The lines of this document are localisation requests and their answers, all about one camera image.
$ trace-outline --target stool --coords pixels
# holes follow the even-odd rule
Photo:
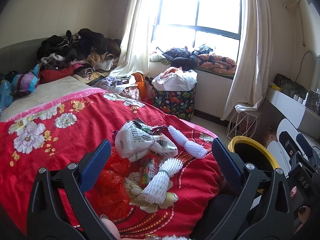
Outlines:
[[[226,132],[226,136],[229,140],[232,140],[233,136],[230,135],[234,132],[234,135],[241,135],[252,138],[256,132],[257,126],[260,121],[260,113],[257,111],[243,111],[237,113],[235,110]]]

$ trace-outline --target floor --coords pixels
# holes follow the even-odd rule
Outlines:
[[[213,132],[215,135],[220,137],[220,139],[226,146],[228,146],[230,140],[226,137],[227,128],[225,126],[218,125],[214,122],[209,122],[197,116],[193,116],[190,122],[202,126],[203,128],[206,128],[207,130]]]

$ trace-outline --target blanket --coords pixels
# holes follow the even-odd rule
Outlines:
[[[79,162],[105,138],[114,147],[113,131],[138,117],[151,126],[173,125],[189,139],[204,145],[208,154],[198,160],[178,147],[176,158],[184,166],[171,178],[167,198],[161,205],[144,201],[139,187],[142,165],[140,161],[132,163],[124,180],[130,205],[127,215],[114,223],[122,237],[144,238],[154,232],[160,236],[191,233],[223,181],[211,154],[211,142],[216,137],[213,133],[148,104],[99,89],[79,92],[78,98],[63,97],[54,103],[20,113],[17,120],[0,123],[0,202],[24,233],[29,196],[39,168],[53,171]],[[173,140],[167,131],[164,133]],[[86,197],[101,215],[98,194],[94,187]],[[66,195],[60,195],[63,203],[68,203]],[[79,227],[70,205],[64,206],[71,224]]]

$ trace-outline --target gray headboard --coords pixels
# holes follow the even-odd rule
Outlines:
[[[37,64],[37,50],[46,38],[23,41],[0,49],[0,72],[16,70],[23,74]]]

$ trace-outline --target dinosaur print laundry basket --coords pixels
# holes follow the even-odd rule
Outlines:
[[[189,121],[193,116],[196,86],[190,91],[158,91],[153,87],[152,105],[166,114]]]

